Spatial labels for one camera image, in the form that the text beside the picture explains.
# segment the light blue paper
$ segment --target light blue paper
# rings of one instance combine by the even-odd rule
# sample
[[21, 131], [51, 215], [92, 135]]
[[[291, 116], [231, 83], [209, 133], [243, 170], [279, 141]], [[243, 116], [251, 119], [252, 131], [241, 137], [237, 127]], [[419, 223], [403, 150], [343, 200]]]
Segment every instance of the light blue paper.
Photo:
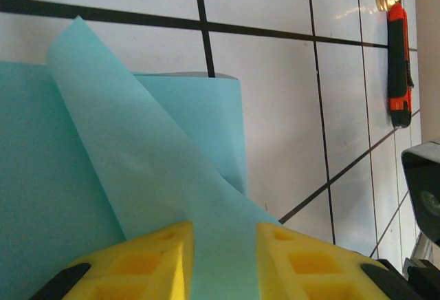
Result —
[[[239, 82], [136, 78], [244, 192]], [[0, 62], [0, 111], [0, 299], [27, 299], [69, 262], [125, 237], [48, 68]]]
[[220, 176], [81, 19], [47, 62], [125, 236], [193, 221], [191, 299], [259, 299], [256, 223], [277, 221]]

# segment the yellow foam pad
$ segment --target yellow foam pad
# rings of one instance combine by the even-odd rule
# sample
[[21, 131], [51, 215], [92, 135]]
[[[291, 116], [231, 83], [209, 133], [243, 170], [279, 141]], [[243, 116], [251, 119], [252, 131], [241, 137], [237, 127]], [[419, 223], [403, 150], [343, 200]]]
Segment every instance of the yellow foam pad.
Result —
[[193, 259], [193, 224], [173, 224], [73, 262], [91, 268], [63, 300], [188, 300]]
[[388, 300], [362, 271], [379, 262], [269, 223], [257, 225], [261, 300]]

